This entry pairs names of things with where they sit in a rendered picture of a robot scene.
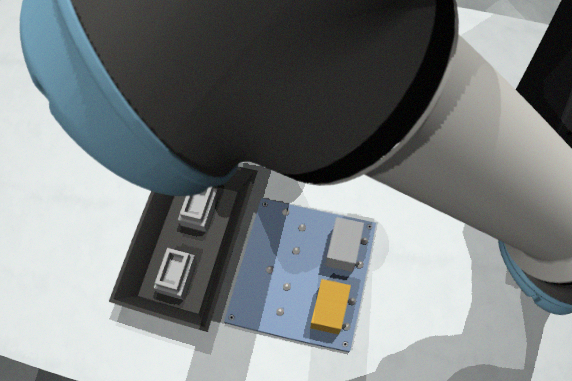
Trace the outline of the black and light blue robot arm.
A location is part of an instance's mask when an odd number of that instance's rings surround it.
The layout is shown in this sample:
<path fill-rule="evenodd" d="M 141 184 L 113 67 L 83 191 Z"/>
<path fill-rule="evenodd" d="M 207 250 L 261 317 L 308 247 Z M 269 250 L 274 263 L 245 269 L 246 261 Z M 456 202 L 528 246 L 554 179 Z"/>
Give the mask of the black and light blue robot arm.
<path fill-rule="evenodd" d="M 122 179 L 365 175 L 498 239 L 520 289 L 572 313 L 572 149 L 459 35 L 456 0 L 23 0 L 19 27 L 52 116 Z"/>

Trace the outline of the yellow rectangular block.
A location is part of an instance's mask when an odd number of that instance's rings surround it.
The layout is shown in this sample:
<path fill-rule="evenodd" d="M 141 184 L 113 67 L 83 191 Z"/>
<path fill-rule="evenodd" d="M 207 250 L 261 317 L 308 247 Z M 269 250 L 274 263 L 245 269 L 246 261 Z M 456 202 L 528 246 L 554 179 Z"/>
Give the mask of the yellow rectangular block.
<path fill-rule="evenodd" d="M 338 334 L 341 331 L 351 285 L 321 279 L 311 329 Z"/>

